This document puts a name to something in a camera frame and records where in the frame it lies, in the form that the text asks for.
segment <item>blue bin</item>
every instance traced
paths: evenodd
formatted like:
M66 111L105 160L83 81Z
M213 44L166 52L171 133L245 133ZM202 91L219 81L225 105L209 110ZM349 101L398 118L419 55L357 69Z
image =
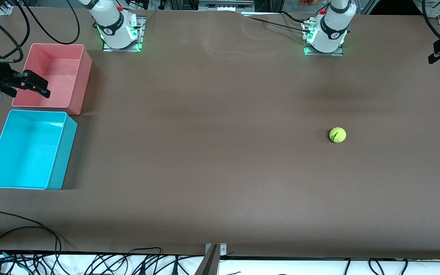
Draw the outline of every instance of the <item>blue bin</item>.
M0 188L62 188L77 123L65 112L11 110L0 137Z

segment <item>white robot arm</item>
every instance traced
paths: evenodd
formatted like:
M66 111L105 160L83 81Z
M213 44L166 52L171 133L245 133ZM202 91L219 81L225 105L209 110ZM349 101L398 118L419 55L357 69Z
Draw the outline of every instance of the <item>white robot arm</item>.
M317 51L334 52L344 42L349 22L356 14L356 4L353 0L332 0L326 14L318 14L310 18L314 26L309 27L312 33L306 42Z
M78 1L91 12L108 46L122 49L138 38L136 31L133 31L137 22L136 15L123 9L118 10L113 0Z

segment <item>pink plastic box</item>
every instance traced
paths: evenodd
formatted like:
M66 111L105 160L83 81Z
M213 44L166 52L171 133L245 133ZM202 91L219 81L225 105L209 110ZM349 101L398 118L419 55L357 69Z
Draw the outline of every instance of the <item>pink plastic box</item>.
M79 115L91 71L92 60L83 45L32 44L25 70L32 70L49 82L50 97L18 89L14 107L65 111Z

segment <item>brown table surface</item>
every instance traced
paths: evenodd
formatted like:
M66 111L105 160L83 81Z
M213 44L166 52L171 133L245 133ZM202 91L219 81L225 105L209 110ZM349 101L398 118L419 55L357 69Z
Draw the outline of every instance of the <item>brown table surface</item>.
M74 37L69 9L35 11ZM427 64L422 17L356 16L339 58L304 56L296 31L234 12L159 11L143 52L101 52L77 12L94 63L65 189L0 189L0 210L68 250L440 258L440 61ZM25 53L52 42L31 21ZM0 22L23 38L18 10ZM12 48L0 32L0 53ZM328 140L336 126L344 143ZM0 216L0 233L27 224ZM3 248L53 240L28 230Z

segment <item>yellow tennis ball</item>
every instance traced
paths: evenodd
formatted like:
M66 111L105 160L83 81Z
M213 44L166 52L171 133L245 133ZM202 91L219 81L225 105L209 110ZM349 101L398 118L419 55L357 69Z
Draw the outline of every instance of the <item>yellow tennis ball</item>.
M335 127L330 131L328 137L332 142L342 142L344 139L346 139L346 130L342 129L341 127Z

